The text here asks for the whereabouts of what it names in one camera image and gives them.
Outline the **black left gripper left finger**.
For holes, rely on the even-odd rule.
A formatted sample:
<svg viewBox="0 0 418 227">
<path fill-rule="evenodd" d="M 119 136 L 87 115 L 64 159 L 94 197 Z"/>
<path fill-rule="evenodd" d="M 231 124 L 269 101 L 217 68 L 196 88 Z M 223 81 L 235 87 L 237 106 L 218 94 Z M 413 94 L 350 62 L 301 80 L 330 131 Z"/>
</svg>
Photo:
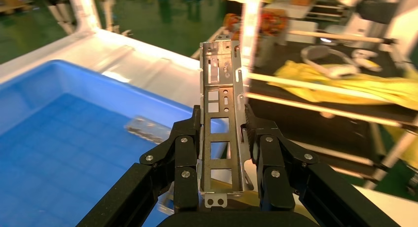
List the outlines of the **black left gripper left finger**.
<svg viewBox="0 0 418 227">
<path fill-rule="evenodd" d="M 158 227 L 181 226 L 181 215 L 199 206 L 197 156 L 198 105 L 189 119 L 175 122 L 167 140 L 141 155 L 78 223 L 79 227 L 141 227 L 150 218 Z M 150 216 L 158 197 L 174 185 L 174 213 Z"/>
</svg>

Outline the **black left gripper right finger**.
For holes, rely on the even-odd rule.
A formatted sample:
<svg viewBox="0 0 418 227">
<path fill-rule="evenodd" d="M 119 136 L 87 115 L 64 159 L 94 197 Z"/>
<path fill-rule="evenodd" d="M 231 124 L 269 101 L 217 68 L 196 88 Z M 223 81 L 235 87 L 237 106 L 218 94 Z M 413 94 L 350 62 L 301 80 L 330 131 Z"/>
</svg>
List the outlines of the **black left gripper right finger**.
<svg viewBox="0 0 418 227">
<path fill-rule="evenodd" d="M 395 227 L 397 223 L 274 121 L 245 105 L 263 227 Z"/>
</svg>

